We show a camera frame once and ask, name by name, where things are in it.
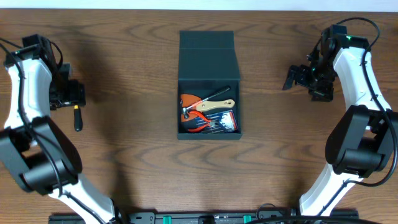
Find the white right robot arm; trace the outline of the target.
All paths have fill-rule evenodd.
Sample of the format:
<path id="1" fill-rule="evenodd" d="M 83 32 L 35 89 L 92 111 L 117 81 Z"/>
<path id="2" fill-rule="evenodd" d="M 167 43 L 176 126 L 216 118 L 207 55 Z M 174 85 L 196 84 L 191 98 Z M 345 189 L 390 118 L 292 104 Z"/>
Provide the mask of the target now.
<path id="1" fill-rule="evenodd" d="M 299 214 L 329 216 L 354 185 L 382 171 L 387 175 L 369 187 L 384 184 L 397 166 L 397 113 L 384 99 L 371 65 L 372 43 L 349 35 L 347 28 L 333 24 L 307 56 L 309 65 L 291 65 L 283 90 L 300 85 L 314 101 L 333 99 L 339 79 L 346 112 L 325 145 L 326 165 L 312 187 L 299 199 Z"/>

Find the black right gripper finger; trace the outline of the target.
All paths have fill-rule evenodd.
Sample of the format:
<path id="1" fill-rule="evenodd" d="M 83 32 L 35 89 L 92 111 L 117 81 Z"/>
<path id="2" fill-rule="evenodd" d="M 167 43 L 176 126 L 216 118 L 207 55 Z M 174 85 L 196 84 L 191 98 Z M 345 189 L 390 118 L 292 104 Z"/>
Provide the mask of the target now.
<path id="1" fill-rule="evenodd" d="M 333 100 L 333 95 L 322 93 L 318 91 L 312 92 L 312 101 L 319 101 L 319 102 L 331 102 Z"/>
<path id="2" fill-rule="evenodd" d="M 285 82 L 282 87 L 283 90 L 289 90 L 292 88 L 294 81 L 295 81 L 295 76 L 296 76 L 297 70 L 298 70 L 298 66 L 296 66 L 296 65 L 291 65 L 289 67 L 288 72 L 287 72 L 287 77 L 286 77 Z"/>

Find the orange scraper wooden handle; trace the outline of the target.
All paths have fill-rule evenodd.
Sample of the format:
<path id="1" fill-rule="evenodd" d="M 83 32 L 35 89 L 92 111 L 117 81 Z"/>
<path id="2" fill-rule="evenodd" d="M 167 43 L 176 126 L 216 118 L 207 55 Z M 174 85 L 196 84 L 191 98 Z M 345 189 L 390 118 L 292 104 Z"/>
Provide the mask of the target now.
<path id="1" fill-rule="evenodd" d="M 190 94 L 181 94 L 180 99 L 182 101 L 182 107 L 188 107 L 197 101 L 200 101 L 201 98 L 196 95 Z M 199 111 L 201 113 L 209 112 L 215 109 L 222 108 L 232 108 L 235 105 L 235 101 L 232 99 L 223 100 L 223 101 L 204 101 L 193 107 L 193 111 Z"/>

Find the black yellow handled screwdriver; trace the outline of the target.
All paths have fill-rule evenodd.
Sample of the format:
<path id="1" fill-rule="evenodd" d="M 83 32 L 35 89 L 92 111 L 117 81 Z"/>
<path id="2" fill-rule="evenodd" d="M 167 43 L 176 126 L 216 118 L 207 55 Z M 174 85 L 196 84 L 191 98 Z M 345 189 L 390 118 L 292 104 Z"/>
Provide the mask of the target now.
<path id="1" fill-rule="evenodd" d="M 80 132 L 83 129 L 83 120 L 81 117 L 81 109 L 78 105 L 74 106 L 74 128 L 76 132 Z"/>

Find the red handled pliers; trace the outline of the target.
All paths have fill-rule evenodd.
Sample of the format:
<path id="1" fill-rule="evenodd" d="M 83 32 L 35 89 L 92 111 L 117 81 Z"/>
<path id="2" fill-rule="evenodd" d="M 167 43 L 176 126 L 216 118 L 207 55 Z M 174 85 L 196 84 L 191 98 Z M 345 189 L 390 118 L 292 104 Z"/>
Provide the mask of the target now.
<path id="1" fill-rule="evenodd" d="M 218 120 L 207 118 L 202 112 L 191 110 L 186 114 L 181 115 L 181 122 L 186 123 L 188 121 L 194 122 L 187 128 L 189 133 L 200 133 L 206 128 L 220 128 L 221 124 Z"/>

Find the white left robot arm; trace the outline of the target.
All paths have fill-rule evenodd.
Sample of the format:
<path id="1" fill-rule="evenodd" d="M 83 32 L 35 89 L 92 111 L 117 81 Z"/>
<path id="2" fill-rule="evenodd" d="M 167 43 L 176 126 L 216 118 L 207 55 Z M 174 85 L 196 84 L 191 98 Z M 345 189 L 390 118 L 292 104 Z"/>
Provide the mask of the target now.
<path id="1" fill-rule="evenodd" d="M 34 34 L 10 52 L 4 67 L 12 82 L 9 116 L 1 131 L 1 162 L 18 186 L 63 202 L 85 223 L 129 223 L 110 197 L 82 173 L 81 157 L 51 119 L 51 111 L 73 107 L 75 131 L 83 129 L 85 86 L 72 79 L 72 66 L 56 59 L 59 47 Z"/>

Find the small black handled hammer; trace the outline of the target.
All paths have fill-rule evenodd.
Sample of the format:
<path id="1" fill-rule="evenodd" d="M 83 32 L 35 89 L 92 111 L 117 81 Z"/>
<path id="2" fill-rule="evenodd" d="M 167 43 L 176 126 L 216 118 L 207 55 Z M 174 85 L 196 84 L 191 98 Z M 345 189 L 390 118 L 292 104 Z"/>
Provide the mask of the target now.
<path id="1" fill-rule="evenodd" d="M 229 91 L 229 90 L 230 90 L 230 87 L 229 87 L 229 86 L 226 86 L 226 87 L 224 87 L 224 88 L 222 88 L 222 89 L 220 89 L 220 90 L 218 90 L 218 91 L 212 93 L 210 96 L 201 98 L 200 101 L 197 101 L 196 103 L 194 103 L 194 104 L 192 104 L 192 105 L 190 105 L 190 106 L 188 106 L 188 107 L 182 107 L 182 101 L 180 100 L 181 115 L 182 115 L 182 114 L 186 114 L 187 112 L 193 110 L 193 107 L 194 107 L 194 106 L 196 106 L 196 105 L 198 105 L 198 104 L 200 104 L 200 103 L 202 103 L 202 102 L 204 102 L 204 101 L 208 101 L 208 100 L 211 101 L 211 99 L 216 98 L 216 97 L 218 97 L 218 96 L 220 96 L 220 95 L 226 93 L 226 92 Z"/>

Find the blue screwdriver set case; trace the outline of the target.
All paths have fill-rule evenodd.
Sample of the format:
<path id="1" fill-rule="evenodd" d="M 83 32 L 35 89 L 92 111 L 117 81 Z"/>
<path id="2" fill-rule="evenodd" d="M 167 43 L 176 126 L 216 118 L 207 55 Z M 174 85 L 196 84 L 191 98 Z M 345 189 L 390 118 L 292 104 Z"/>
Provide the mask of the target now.
<path id="1" fill-rule="evenodd" d="M 210 120 L 217 121 L 218 125 L 205 128 L 202 131 L 204 134 L 232 133 L 238 129 L 233 110 L 209 114 L 206 117 Z"/>

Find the dark green box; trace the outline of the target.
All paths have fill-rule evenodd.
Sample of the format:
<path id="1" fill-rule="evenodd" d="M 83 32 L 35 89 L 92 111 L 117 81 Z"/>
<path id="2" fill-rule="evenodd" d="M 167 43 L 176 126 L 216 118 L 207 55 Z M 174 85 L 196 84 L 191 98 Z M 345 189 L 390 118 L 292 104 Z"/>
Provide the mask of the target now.
<path id="1" fill-rule="evenodd" d="M 180 52 L 178 68 L 177 120 L 179 140 L 239 140 L 241 139 L 241 117 L 238 61 L 234 49 L 234 34 L 231 31 L 180 31 Z M 194 122 L 181 122 L 180 95 L 191 94 L 204 98 L 229 86 L 226 93 L 211 99 L 223 101 L 232 99 L 232 108 L 215 109 L 213 113 L 233 110 L 238 129 L 232 133 L 204 134 L 189 133 L 187 128 Z"/>

